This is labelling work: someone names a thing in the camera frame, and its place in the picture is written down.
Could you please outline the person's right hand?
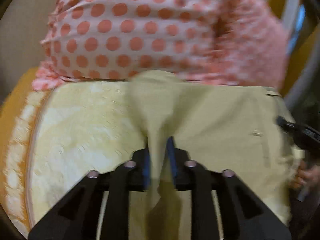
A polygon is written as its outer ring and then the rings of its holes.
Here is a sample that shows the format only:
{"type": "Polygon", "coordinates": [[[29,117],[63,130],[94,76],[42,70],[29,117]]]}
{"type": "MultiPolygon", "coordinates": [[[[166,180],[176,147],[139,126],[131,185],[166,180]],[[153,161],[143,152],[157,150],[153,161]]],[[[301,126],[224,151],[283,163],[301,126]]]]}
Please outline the person's right hand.
{"type": "Polygon", "coordinates": [[[290,183],[290,187],[294,190],[299,190],[305,185],[310,187],[317,186],[319,184],[319,166],[313,165],[311,168],[307,168],[306,162],[301,161],[297,169],[294,179],[290,183]]]}

